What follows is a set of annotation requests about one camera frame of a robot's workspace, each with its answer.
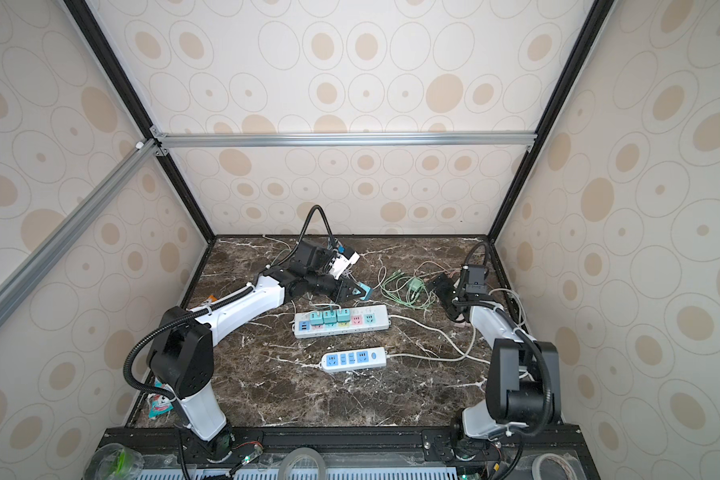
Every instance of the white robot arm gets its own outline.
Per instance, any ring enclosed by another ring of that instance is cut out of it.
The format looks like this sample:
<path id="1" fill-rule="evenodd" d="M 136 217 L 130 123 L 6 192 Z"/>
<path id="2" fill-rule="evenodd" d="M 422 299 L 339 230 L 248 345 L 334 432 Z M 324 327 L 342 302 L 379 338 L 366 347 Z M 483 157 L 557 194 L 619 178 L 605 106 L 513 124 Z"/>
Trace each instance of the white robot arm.
<path id="1" fill-rule="evenodd" d="M 312 212 L 316 210 L 322 214 L 319 206 L 312 208 Z M 336 303 L 367 298 L 370 294 L 369 287 L 346 275 L 346 269 L 360 258 L 354 249 L 341 245 L 330 229 L 327 248 L 304 240 L 307 225 L 308 219 L 292 252 L 279 264 L 261 272 L 255 284 L 248 283 L 192 310 L 173 307 L 163 314 L 160 327 L 139 341 L 125 360 L 125 380 L 143 392 L 169 398 L 184 426 L 206 443 L 211 459 L 220 459 L 229 452 L 230 437 L 224 432 L 226 417 L 210 383 L 213 347 L 258 315 L 307 292 L 326 295 Z M 163 388 L 145 385 L 131 372 L 138 352 L 152 341 L 147 364 Z"/>
<path id="2" fill-rule="evenodd" d="M 560 375 L 557 349 L 539 342 L 512 321 L 492 297 L 485 277 L 487 259 L 472 264 L 467 255 L 458 283 L 445 274 L 432 280 L 430 288 L 454 322 L 469 321 L 492 349 L 485 400 L 466 408 L 461 416 L 464 434 L 470 438 L 496 439 L 518 432 L 537 435 L 560 420 Z M 520 379 L 520 373 L 532 376 Z"/>

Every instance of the white power strip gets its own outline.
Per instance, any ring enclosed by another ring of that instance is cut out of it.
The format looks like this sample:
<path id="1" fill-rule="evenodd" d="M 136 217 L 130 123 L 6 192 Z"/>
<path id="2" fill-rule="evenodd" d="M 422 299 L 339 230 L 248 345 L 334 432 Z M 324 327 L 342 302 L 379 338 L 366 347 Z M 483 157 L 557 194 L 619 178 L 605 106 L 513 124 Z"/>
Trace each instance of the white power strip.
<path id="1" fill-rule="evenodd" d="M 387 366 L 387 352 L 382 346 L 327 353 L 320 359 L 320 368 L 328 373 L 377 369 L 383 366 Z"/>
<path id="2" fill-rule="evenodd" d="M 389 328 L 386 305 L 356 306 L 334 310 L 314 310 L 294 316 L 293 334 L 297 339 L 343 333 L 371 332 Z"/>

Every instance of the dark marble surface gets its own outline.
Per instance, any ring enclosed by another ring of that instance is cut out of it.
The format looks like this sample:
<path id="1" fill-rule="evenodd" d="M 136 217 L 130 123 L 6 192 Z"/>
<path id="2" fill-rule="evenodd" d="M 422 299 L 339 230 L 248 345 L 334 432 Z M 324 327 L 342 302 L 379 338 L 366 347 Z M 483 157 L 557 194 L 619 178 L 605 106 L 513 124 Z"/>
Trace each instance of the dark marble surface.
<path id="1" fill-rule="evenodd" d="M 293 245 L 295 237 L 278 236 Z M 351 237 L 344 244 L 362 256 L 352 272 L 357 280 L 375 286 L 382 265 L 390 274 L 417 269 L 422 277 L 441 270 L 457 269 L 475 238 L 453 237 Z M 212 251 L 190 306 L 208 295 L 221 298 L 252 281 L 255 272 L 275 259 L 285 245 L 253 237 L 220 238 Z M 498 286 L 495 274 L 488 282 Z M 439 304 L 430 310 L 412 310 L 385 299 L 376 289 L 374 302 L 384 302 L 388 312 L 410 316 L 445 331 L 466 348 L 472 336 L 469 326 L 450 322 Z M 326 302 L 316 297 L 313 302 Z M 314 310 L 307 298 L 296 302 L 299 312 Z M 447 425 L 460 408 L 484 398 L 488 366 L 472 360 L 430 362 L 397 357 L 386 368 L 329 375 L 318 368 L 329 351 L 384 346 L 388 353 L 408 352 L 423 356 L 457 357 L 436 332 L 412 322 L 392 319 L 389 330 L 297 340 L 291 331 L 294 305 L 290 302 L 259 316 L 229 334 L 214 349 L 216 369 L 212 386 L 233 426 L 436 426 Z M 478 333 L 471 352 L 490 359 L 490 348 Z M 173 412 L 150 420 L 148 405 L 136 426 L 165 426 L 174 422 Z"/>

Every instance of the power cord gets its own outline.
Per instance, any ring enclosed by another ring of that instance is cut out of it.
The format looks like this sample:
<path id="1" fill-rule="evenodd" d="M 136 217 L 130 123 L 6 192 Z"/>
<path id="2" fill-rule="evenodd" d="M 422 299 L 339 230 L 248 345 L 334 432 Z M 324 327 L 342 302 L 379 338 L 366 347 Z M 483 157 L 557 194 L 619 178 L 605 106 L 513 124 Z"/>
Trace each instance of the power cord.
<path id="1" fill-rule="evenodd" d="M 390 315 L 388 315 L 388 317 L 389 317 L 389 318 L 399 318 L 399 319 L 407 320 L 407 321 L 409 321 L 409 322 L 415 323 L 416 325 L 420 326 L 420 327 L 423 328 L 423 329 L 430 330 L 430 331 L 432 331 L 432 332 L 440 333 L 440 334 L 448 341 L 448 343 L 450 343 L 451 346 L 452 346 L 457 352 L 459 352 L 459 354 L 461 355 L 461 357 L 459 357 L 459 358 L 457 358 L 457 359 L 442 359 L 442 358 L 440 358 L 440 357 L 421 356 L 421 355 L 414 355 L 414 354 L 412 354 L 412 353 L 393 353 L 393 354 L 391 354 L 391 355 L 387 355 L 387 358 L 389 358 L 389 357 L 391 357 L 391 356 L 408 356 L 408 357 L 415 358 L 415 359 L 432 360 L 433 362 L 458 362 L 458 361 L 461 361 L 461 360 L 463 360 L 463 359 L 470 359 L 470 360 L 475 360 L 476 362 L 485 363 L 486 365 L 490 365 L 490 361 L 489 361 L 489 360 L 483 360 L 483 359 L 475 358 L 475 357 L 469 355 L 470 351 L 472 350 L 472 345 L 474 344 L 474 339 L 475 339 L 475 337 L 476 337 L 476 335 L 477 335 L 477 329 L 474 328 L 474 325 L 472 325 L 472 342 L 470 343 L 469 348 L 467 349 L 467 351 L 466 351 L 466 352 L 462 352 L 461 349 L 458 348 L 458 346 L 456 346 L 456 344 L 454 343 L 454 341 L 451 340 L 451 337 L 449 337 L 448 335 L 446 335 L 445 332 L 442 331 L 442 330 L 440 330 L 440 329 L 436 329 L 436 328 L 434 328 L 433 326 L 426 326 L 425 324 L 419 322 L 418 320 L 414 320 L 413 318 L 410 318 L 410 317 L 407 317 L 407 316 L 403 316 L 403 315 L 390 314 Z"/>
<path id="2" fill-rule="evenodd" d="M 512 462 L 507 466 L 507 468 L 499 474 L 499 476 L 496 477 L 496 479 L 493 480 L 504 480 L 509 474 L 512 473 L 515 467 L 518 466 L 518 463 L 520 461 L 520 457 L 523 456 L 523 447 L 525 447 L 525 439 L 520 436 L 520 440 L 516 444 L 518 447 L 518 450 L 514 454 L 514 458 L 512 458 Z"/>
<path id="3" fill-rule="evenodd" d="M 270 265 L 276 265 L 276 264 L 277 264 L 277 259 L 280 258 L 280 255 L 282 255 L 283 252 L 288 252 L 289 254 L 291 253 L 291 246 L 288 245 L 288 243 L 286 243 L 286 242 L 284 242 L 284 241 L 282 241 L 282 240 L 278 240 L 277 238 L 271 238 L 270 236 L 267 236 L 266 234 L 262 234 L 262 238 L 266 238 L 267 240 L 271 240 L 271 241 L 273 241 L 273 242 L 277 242 L 277 243 L 279 243 L 279 244 L 283 244 L 283 245 L 285 245 L 285 246 L 287 247 L 287 248 L 284 248 L 284 249 L 280 250 L 280 251 L 277 253 L 277 255 L 275 256 L 275 259 L 274 259 L 272 262 L 270 262 Z"/>
<path id="4" fill-rule="evenodd" d="M 525 321 L 528 318 L 525 312 L 525 307 L 523 306 L 523 302 L 520 300 L 520 294 L 512 290 L 511 288 L 494 288 L 490 292 L 488 292 L 489 295 L 492 295 L 493 292 L 506 292 L 511 294 L 515 301 L 518 303 L 518 306 L 520 308 L 520 322 L 518 323 L 518 326 L 525 325 Z"/>
<path id="5" fill-rule="evenodd" d="M 483 266 L 486 266 L 488 264 L 488 251 L 490 249 L 490 246 L 485 240 L 481 240 L 479 244 L 472 247 L 472 250 L 470 250 L 467 256 L 464 258 L 464 262 L 462 263 L 462 265 L 468 265 L 469 261 L 472 260 L 472 255 L 474 255 L 474 253 L 478 251 L 478 248 L 480 248 L 481 246 L 485 251 L 485 254 L 483 255 Z"/>
<path id="6" fill-rule="evenodd" d="M 520 340 L 523 341 L 523 343 L 525 343 L 525 345 L 528 347 L 528 350 L 530 350 L 534 354 L 534 356 L 536 357 L 536 361 L 539 364 L 539 370 L 541 370 L 541 388 L 544 391 L 544 403 L 541 407 L 541 418 L 536 424 L 536 427 L 533 427 L 532 429 L 524 428 L 520 431 L 524 436 L 533 437 L 541 433 L 541 431 L 547 427 L 547 424 L 552 419 L 553 399 L 552 388 L 550 387 L 552 383 L 552 377 L 550 375 L 550 370 L 547 362 L 541 355 L 539 347 L 537 347 L 536 344 L 528 337 L 528 335 L 526 335 L 523 329 L 516 327 L 514 329 L 514 333 L 520 338 Z"/>
<path id="7" fill-rule="evenodd" d="M 291 251 L 288 253 L 288 255 L 286 255 L 285 258 L 280 260 L 276 265 L 281 265 L 284 262 L 287 262 L 288 260 L 291 259 L 293 254 L 296 252 L 296 248 L 304 239 L 304 236 L 307 233 L 307 228 L 309 227 L 309 222 L 312 220 L 312 216 L 314 215 L 315 212 L 320 213 L 320 216 L 322 217 L 322 222 L 326 226 L 326 231 L 328 232 L 328 238 L 329 238 L 328 248 L 329 249 L 336 248 L 336 246 L 338 245 L 338 242 L 336 241 L 336 237 L 333 235 L 333 232 L 331 231 L 331 226 L 328 224 L 328 218 L 326 217 L 326 212 L 323 211 L 322 206 L 313 205 L 312 208 L 309 209 L 309 213 L 307 214 L 306 220 L 304 220 L 304 225 L 302 225 L 302 231 L 299 232 L 299 234 L 298 234 L 298 238 L 296 239 L 296 245 L 294 245 L 293 248 L 291 249 Z"/>
<path id="8" fill-rule="evenodd" d="M 394 288 L 390 288 L 392 282 L 394 282 Z M 426 280 L 416 275 L 405 275 L 400 270 L 381 282 L 380 287 L 384 298 L 412 310 L 426 310 L 437 301 L 434 292 L 427 289 Z M 400 292 L 406 287 L 408 291 L 403 298 Z M 420 302 L 419 297 L 422 293 L 425 293 L 426 297 Z"/>
<path id="9" fill-rule="evenodd" d="M 179 465 L 181 466 L 181 473 L 184 475 L 184 480 L 192 480 L 190 477 L 190 471 L 186 468 L 186 461 L 184 460 L 184 444 L 181 441 L 181 430 L 176 429 L 176 437 L 179 439 L 179 453 L 176 455 L 179 457 Z"/>

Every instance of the enclosure wall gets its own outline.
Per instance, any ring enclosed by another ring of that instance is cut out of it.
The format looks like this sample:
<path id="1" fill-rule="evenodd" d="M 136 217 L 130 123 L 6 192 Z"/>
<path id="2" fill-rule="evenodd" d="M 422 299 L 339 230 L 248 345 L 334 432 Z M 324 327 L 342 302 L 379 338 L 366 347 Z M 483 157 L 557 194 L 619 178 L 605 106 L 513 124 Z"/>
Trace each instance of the enclosure wall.
<path id="1" fill-rule="evenodd" d="M 0 284 L 140 138 L 54 2 L 0 2 Z"/>
<path id="2" fill-rule="evenodd" d="M 533 130 L 590 2 L 89 2 L 171 134 Z M 526 145 L 172 149 L 216 234 L 488 231 Z"/>
<path id="3" fill-rule="evenodd" d="M 81 477 L 133 403 L 126 354 L 180 301 L 205 246 L 148 160 L 0 328 L 0 480 Z M 144 350 L 136 378 L 146 370 Z"/>
<path id="4" fill-rule="evenodd" d="M 622 2 L 498 241 L 603 478 L 720 478 L 720 1 Z"/>

